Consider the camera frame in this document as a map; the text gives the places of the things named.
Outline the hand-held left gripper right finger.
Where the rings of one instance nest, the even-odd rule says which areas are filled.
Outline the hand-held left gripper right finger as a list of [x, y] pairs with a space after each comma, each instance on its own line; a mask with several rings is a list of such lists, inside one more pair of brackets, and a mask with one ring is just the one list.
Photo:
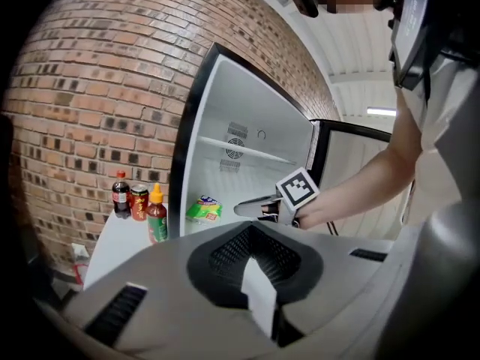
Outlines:
[[251, 360], [370, 360], [410, 273], [420, 226], [405, 226], [395, 241], [301, 231], [262, 221], [315, 249], [322, 276], [307, 298], [283, 308], [304, 337]]

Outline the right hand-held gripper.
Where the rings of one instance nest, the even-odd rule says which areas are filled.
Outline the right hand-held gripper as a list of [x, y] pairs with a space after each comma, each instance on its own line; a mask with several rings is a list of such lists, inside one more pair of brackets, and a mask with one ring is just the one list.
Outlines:
[[240, 202], [233, 211], [238, 216], [274, 218], [276, 223], [299, 226], [297, 213], [301, 207], [320, 193], [314, 180], [304, 167], [300, 167], [275, 184], [275, 194]]

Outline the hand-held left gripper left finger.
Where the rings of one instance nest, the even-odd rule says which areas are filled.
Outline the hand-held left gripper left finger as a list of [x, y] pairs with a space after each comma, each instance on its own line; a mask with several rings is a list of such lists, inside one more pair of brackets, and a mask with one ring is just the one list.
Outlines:
[[[141, 250], [76, 296], [62, 311], [74, 338], [97, 360], [248, 360], [277, 351], [248, 309], [223, 308], [188, 277], [189, 256], [232, 225], [206, 229]], [[124, 289], [144, 298], [109, 346], [90, 325]]]

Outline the green yellow snack packet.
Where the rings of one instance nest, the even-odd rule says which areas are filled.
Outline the green yellow snack packet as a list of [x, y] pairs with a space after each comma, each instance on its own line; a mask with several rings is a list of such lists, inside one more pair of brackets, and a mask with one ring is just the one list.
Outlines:
[[210, 196], [200, 196], [187, 210], [186, 218], [196, 224], [216, 224], [221, 219], [223, 205]]

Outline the person's right forearm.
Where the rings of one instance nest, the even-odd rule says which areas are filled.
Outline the person's right forearm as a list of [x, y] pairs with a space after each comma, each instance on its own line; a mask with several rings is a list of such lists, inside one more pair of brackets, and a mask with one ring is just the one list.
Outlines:
[[413, 181], [421, 151], [418, 137], [393, 136], [387, 148], [357, 174], [302, 206], [297, 212], [300, 227], [309, 230], [368, 212], [392, 200]]

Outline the red drink can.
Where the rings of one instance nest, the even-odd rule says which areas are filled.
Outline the red drink can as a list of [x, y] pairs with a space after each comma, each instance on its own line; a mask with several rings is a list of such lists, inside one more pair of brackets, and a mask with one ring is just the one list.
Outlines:
[[130, 213], [135, 221], [146, 220], [149, 205], [149, 191], [144, 184], [135, 184], [130, 189]]

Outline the white table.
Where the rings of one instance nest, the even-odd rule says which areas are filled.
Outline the white table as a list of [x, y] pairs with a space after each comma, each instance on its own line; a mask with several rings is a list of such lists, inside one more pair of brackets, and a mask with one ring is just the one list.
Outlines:
[[95, 245], [82, 290], [153, 244], [146, 221], [123, 219], [112, 211]]

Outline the red sauce bottle yellow cap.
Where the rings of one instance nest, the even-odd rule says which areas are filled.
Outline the red sauce bottle yellow cap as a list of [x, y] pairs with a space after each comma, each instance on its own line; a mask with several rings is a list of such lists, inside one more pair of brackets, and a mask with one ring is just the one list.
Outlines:
[[166, 241], [167, 233], [167, 208], [163, 203], [164, 195], [159, 183], [155, 183], [149, 194], [149, 203], [146, 209], [148, 236], [152, 244]]

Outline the clear red-print plastic bag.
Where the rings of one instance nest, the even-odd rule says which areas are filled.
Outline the clear red-print plastic bag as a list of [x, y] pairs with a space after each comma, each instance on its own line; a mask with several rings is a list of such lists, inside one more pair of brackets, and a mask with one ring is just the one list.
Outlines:
[[71, 243], [73, 254], [73, 271], [76, 278], [76, 282], [83, 287], [86, 274], [90, 263], [90, 254], [86, 249], [86, 246], [78, 243]]

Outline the open white mini fridge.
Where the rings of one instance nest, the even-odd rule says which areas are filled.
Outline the open white mini fridge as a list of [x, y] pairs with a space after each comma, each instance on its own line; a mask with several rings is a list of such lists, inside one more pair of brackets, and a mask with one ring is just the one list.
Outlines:
[[[296, 165], [197, 142], [198, 136]], [[273, 194], [278, 181], [311, 165], [315, 136], [308, 114], [284, 89], [241, 56], [213, 45], [193, 80], [178, 126], [169, 179], [169, 237], [203, 229], [186, 218], [202, 195], [223, 205], [221, 223], [238, 221], [234, 206]]]

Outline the dark cola bottle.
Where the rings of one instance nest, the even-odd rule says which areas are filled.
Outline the dark cola bottle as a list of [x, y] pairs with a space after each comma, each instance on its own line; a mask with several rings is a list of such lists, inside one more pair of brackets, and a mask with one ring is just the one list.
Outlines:
[[115, 182], [112, 185], [112, 201], [115, 216], [122, 219], [127, 219], [131, 216], [131, 189], [129, 184], [125, 181], [125, 176], [125, 171], [118, 170]]

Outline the person's white t-shirt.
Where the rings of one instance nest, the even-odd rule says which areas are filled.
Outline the person's white t-shirt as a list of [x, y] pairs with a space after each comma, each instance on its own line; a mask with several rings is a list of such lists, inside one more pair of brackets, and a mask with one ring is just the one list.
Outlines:
[[415, 88], [396, 88], [420, 131], [421, 153], [415, 163], [415, 182], [403, 214], [405, 224], [419, 224], [437, 209], [461, 199], [458, 186], [435, 142], [473, 88], [480, 68], [438, 56], [430, 67], [430, 95], [423, 82]]

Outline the black chest-mounted monitor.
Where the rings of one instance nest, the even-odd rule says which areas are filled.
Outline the black chest-mounted monitor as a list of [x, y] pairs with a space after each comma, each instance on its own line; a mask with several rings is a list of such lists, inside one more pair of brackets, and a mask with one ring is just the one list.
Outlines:
[[394, 84], [412, 90], [424, 73], [425, 19], [428, 0], [393, 0], [391, 52]]

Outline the black chest harness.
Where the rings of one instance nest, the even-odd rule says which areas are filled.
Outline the black chest harness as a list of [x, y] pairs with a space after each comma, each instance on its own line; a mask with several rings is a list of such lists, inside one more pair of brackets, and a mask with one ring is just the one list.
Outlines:
[[429, 0], [427, 44], [443, 56], [480, 67], [480, 0]]

